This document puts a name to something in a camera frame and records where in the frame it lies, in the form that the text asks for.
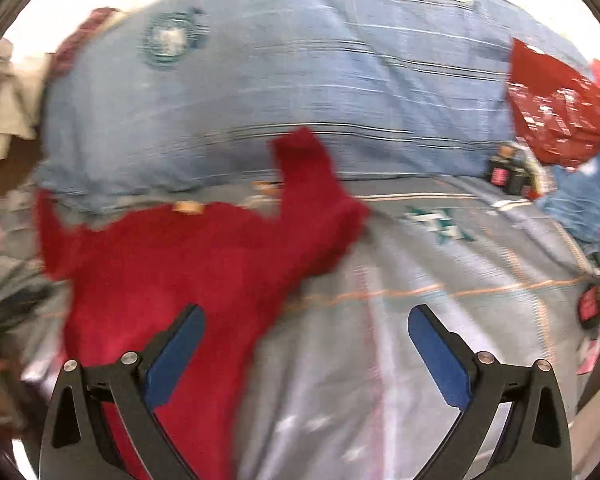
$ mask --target folded clothes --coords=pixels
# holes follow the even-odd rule
[[[11,136],[34,139],[36,133],[20,100],[20,81],[14,76],[11,65],[13,45],[9,40],[0,40],[0,160],[9,151]]]
[[[201,214],[165,205],[101,231],[65,230],[48,194],[38,199],[46,271],[74,286],[64,329],[69,357],[113,362],[143,348],[186,304],[202,307],[202,342],[157,416],[205,480],[232,477],[233,416],[256,341],[303,278],[333,268],[367,214],[308,129],[275,140],[273,149],[285,183],[278,218],[215,202]],[[130,472],[144,478],[119,422],[110,423]]]
[[[504,0],[161,0],[50,87],[43,187],[86,211],[278,176],[266,141],[320,135],[347,179],[479,176],[513,138],[513,38],[589,75]]]
[[[554,217],[584,244],[600,241],[600,152],[574,173],[552,166],[558,190],[536,200],[538,208]]]
[[[50,397],[59,369],[56,357],[69,290],[65,283],[50,282],[43,273],[32,222],[34,190],[33,184],[26,182],[0,197],[0,303],[16,298],[26,288],[51,287],[51,293],[31,309],[30,316],[12,324],[6,342],[22,364],[22,379],[35,383]]]

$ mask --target clothing tag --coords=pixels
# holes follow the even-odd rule
[[[251,185],[253,186],[253,189],[263,196],[270,196],[274,198],[280,196],[280,186],[278,184],[272,184],[263,180],[254,180]]]
[[[173,210],[185,215],[202,215],[205,205],[195,200],[185,200],[173,204]]]
[[[598,362],[598,357],[600,356],[600,336],[598,336],[598,338],[594,339],[593,341],[585,339],[582,342],[582,345],[585,346],[582,350],[584,359],[580,362],[580,365],[576,370],[576,375],[589,374],[593,371],[593,368]]]
[[[494,186],[504,186],[509,178],[509,171],[504,168],[493,168],[491,173],[491,183]]]

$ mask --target red sweater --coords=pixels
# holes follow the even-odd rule
[[[166,205],[131,212],[103,231],[69,231],[45,191],[37,200],[46,272],[73,282],[68,357],[86,366],[113,362],[141,350],[185,304],[204,310],[202,342],[170,402],[156,411],[202,480],[234,476],[232,423],[258,338],[303,278],[333,268],[367,215],[310,130],[271,144],[284,177],[278,218],[226,203],[197,216]],[[145,478],[119,422],[112,430],[129,472]]]

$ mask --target red cloth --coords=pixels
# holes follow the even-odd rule
[[[75,56],[80,49],[88,43],[96,30],[105,23],[114,12],[120,12],[113,7],[99,7],[93,9],[89,17],[84,20],[78,29],[62,40],[60,46],[51,57],[49,64],[49,81],[66,75],[74,66]]]
[[[337,263],[367,215],[307,128],[272,146],[285,183],[278,218],[226,203],[208,204],[198,216],[166,205],[131,212],[101,232],[65,231],[48,194],[37,198],[46,272],[74,285],[64,329],[69,357],[84,365],[115,361],[142,349],[186,303],[203,308],[203,340],[157,415],[204,480],[233,476],[233,415],[257,339],[303,278]],[[128,443],[114,436],[130,473],[145,478]]]
[[[516,135],[541,164],[577,168],[600,151],[600,88],[513,40],[508,83]]]

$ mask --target bedsheet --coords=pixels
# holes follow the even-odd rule
[[[307,124],[346,179],[478,176],[512,139],[512,38],[585,75],[504,0],[161,0],[49,89],[38,180],[83,211],[274,179],[266,142]]]
[[[458,410],[407,332],[427,303],[502,362],[554,366],[578,396],[575,306],[594,269],[549,216],[471,178],[357,182],[373,213],[336,271],[306,280],[261,341],[237,424],[240,480],[409,479]],[[486,466],[501,406],[471,473]]]

